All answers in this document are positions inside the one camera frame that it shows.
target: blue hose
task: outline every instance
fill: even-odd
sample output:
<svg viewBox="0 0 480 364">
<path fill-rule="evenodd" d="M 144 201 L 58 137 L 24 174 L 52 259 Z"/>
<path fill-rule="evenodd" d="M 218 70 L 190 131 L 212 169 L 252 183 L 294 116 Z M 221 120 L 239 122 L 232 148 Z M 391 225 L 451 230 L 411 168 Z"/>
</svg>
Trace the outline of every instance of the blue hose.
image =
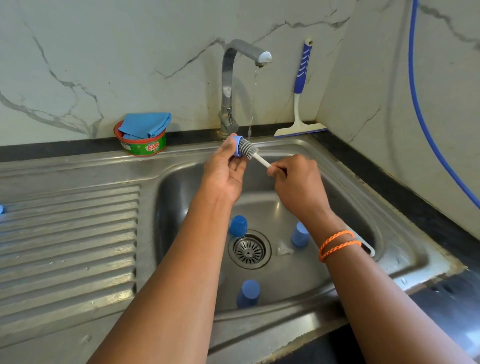
<svg viewBox="0 0 480 364">
<path fill-rule="evenodd" d="M 438 158 L 438 160 L 440 161 L 442 166 L 446 169 L 448 174 L 450 174 L 450 176 L 452 176 L 452 178 L 458 184 L 458 186 L 462 189 L 462 191 L 465 192 L 465 194 L 475 204 L 475 206 L 480 209 L 479 199 L 463 183 L 463 181 L 460 179 L 460 177 L 455 173 L 453 168 L 448 164 L 448 162 L 442 156 L 442 153 L 440 153 L 440 150 L 438 149 L 438 147 L 435 144 L 432 136 L 430 135 L 430 132 L 427 128 L 427 125 L 425 124 L 425 120 L 424 120 L 423 115 L 422 115 L 421 110 L 420 110 L 420 105 L 419 105 L 419 101 L 418 101 L 418 98 L 417 98 L 417 91 L 415 89 L 415 78 L 413 76 L 413 42 L 414 42 L 414 39 L 415 39 L 415 21 L 417 19 L 418 4 L 419 4 L 418 0 L 413 0 L 412 15 L 411 15 L 411 19 L 410 19 L 410 32 L 409 32 L 409 36 L 408 36 L 408 79 L 410 81 L 410 92 L 412 94 L 413 107 L 415 109 L 415 113 L 417 114 L 417 118 L 419 120 L 420 127 L 423 131 L 423 134 L 425 135 L 425 138 L 427 139 L 427 142 L 430 145 L 430 148 L 432 148 L 432 151 L 434 152 L 435 156 Z"/>
</svg>

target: faucet spout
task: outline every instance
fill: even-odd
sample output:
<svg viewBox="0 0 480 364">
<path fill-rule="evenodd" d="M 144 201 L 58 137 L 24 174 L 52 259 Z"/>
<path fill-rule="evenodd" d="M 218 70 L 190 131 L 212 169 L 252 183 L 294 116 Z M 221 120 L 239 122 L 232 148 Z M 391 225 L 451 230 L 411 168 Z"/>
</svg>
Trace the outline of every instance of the faucet spout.
<svg viewBox="0 0 480 364">
<path fill-rule="evenodd" d="M 220 118 L 220 133 L 223 136 L 228 136 L 238 130 L 238 124 L 231 116 L 233 62 L 235 61 L 237 52 L 253 60 L 257 67 L 264 67 L 272 61 L 270 52 L 241 39 L 234 39 L 225 47 L 222 62 L 222 109 L 218 113 Z"/>
</svg>

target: orange bracelet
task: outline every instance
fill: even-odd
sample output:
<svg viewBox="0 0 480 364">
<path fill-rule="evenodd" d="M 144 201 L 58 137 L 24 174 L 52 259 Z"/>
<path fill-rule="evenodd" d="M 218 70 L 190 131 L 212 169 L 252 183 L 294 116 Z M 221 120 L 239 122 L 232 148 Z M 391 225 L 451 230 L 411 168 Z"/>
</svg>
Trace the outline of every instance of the orange bracelet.
<svg viewBox="0 0 480 364">
<path fill-rule="evenodd" d="M 325 242 L 322 244 L 322 246 L 320 247 L 320 257 L 322 256 L 322 250 L 327 246 L 327 244 L 329 242 L 331 242 L 333 239 L 336 239 L 338 238 L 340 235 L 343 235 L 343 234 L 350 234 L 352 236 L 352 238 L 355 238 L 355 234 L 352 233 L 350 230 L 343 230 L 343 231 L 340 231 L 336 234 L 333 234 L 331 237 L 329 237 L 327 240 L 325 240 Z"/>
<path fill-rule="evenodd" d="M 342 248 L 345 248 L 346 246 L 349 246 L 349 245 L 360 245 L 361 246 L 361 241 L 359 240 L 353 240 L 351 242 L 346 242 L 346 243 L 343 243 L 343 244 L 340 244 L 340 245 L 337 245 L 336 247 L 330 249 L 328 252 L 326 252 L 324 255 L 320 255 L 320 261 L 322 263 L 325 262 L 325 258 L 327 258 L 331 253 L 334 253 L 336 252 L 337 250 L 339 249 L 342 249 Z"/>
</svg>

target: white marble tile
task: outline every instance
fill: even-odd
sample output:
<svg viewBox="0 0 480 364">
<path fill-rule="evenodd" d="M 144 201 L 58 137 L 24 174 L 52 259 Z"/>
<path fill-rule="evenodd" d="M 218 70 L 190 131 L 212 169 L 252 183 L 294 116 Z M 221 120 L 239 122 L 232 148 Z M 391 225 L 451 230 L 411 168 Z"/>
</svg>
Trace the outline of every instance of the white marble tile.
<svg viewBox="0 0 480 364">
<path fill-rule="evenodd" d="M 223 46 L 273 55 L 234 67 L 240 125 L 293 121 L 303 39 L 314 40 L 302 118 L 315 118 L 355 0 L 5 0 L 0 4 L 0 145 L 112 136 L 129 112 L 170 111 L 169 130 L 219 127 Z"/>
<path fill-rule="evenodd" d="M 408 83 L 411 2 L 362 0 L 351 17 L 317 119 L 480 238 L 480 211 L 421 132 Z M 480 3 L 420 2 L 415 78 L 439 149 L 480 196 Z"/>
</svg>

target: water stream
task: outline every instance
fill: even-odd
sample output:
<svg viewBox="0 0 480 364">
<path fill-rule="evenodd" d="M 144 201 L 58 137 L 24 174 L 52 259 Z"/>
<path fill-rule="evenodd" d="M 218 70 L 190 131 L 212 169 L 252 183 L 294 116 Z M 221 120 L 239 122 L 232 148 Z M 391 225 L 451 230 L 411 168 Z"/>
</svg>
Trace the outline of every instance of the water stream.
<svg viewBox="0 0 480 364">
<path fill-rule="evenodd" d="M 255 86 L 253 87 L 253 96 L 252 102 L 250 104 L 250 124 L 248 126 L 248 139 L 252 136 L 252 125 L 253 125 L 253 104 L 255 102 L 255 95 L 257 94 L 257 77 L 260 71 L 260 67 L 255 67 L 255 75 L 253 76 L 253 80 L 255 81 Z"/>
</svg>

